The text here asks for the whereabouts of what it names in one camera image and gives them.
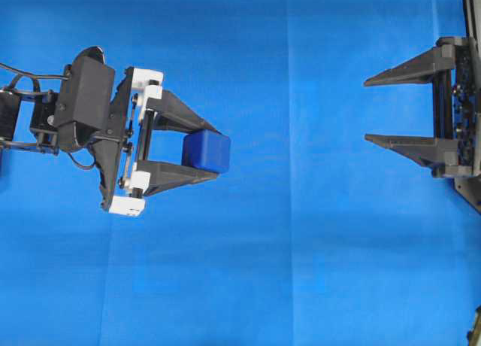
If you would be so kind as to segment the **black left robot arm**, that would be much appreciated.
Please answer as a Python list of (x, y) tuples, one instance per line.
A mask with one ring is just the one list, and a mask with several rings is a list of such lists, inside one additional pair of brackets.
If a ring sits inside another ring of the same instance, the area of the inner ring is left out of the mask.
[(47, 205), (67, 190), (54, 160), (86, 151), (98, 172), (100, 207), (136, 217), (148, 197), (216, 179), (230, 166), (230, 138), (163, 87), (164, 75), (128, 67), (121, 82), (101, 56), (81, 54), (43, 88), (43, 76), (15, 70), (1, 88), (1, 210), (29, 199)]

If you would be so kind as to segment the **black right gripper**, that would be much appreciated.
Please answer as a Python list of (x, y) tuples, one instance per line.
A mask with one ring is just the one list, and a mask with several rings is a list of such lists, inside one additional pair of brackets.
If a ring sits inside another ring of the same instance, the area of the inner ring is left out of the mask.
[(431, 48), (364, 82), (365, 87), (430, 83), (436, 138), (366, 134), (434, 178), (452, 178), (454, 189), (480, 211), (480, 54), (473, 37), (442, 37)]

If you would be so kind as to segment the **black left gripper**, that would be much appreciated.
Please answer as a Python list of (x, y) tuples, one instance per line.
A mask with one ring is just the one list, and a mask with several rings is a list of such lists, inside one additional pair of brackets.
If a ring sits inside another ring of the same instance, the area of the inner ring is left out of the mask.
[(136, 217), (145, 208), (143, 197), (218, 177), (215, 172), (150, 160), (139, 160), (139, 171), (128, 174), (136, 106), (141, 109), (140, 120), (146, 109), (156, 112), (154, 130), (186, 134), (210, 130), (219, 133), (172, 92), (162, 91), (163, 78), (160, 71), (127, 68), (108, 105), (107, 125), (104, 130), (95, 133), (92, 155), (100, 174), (101, 208), (108, 213)]

